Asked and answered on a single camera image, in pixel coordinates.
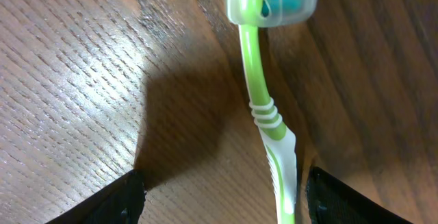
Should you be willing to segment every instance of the wooden surface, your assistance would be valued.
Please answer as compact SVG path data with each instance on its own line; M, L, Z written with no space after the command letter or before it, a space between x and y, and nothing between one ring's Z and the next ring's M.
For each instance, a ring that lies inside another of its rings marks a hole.
M302 186L315 163L438 223L437 19L436 0L319 0L261 31ZM143 223L276 223L223 0L0 0L0 88L2 223L44 223L133 166Z

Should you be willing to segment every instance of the toothbrush handle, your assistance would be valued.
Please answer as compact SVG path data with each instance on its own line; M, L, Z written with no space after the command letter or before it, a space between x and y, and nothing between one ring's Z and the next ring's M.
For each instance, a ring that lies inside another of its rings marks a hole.
M261 129L259 132L272 173L278 224L295 223L297 187L295 135L287 128L284 138L273 140Z

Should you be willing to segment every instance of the toothbrush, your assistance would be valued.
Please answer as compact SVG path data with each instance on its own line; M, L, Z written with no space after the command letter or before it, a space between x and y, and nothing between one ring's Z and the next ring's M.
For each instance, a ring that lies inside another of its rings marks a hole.
M278 224L295 223L297 169L294 133L284 124L266 87L258 27L307 19L316 0L226 0L229 20L239 25L240 44L252 116L266 149L274 186Z

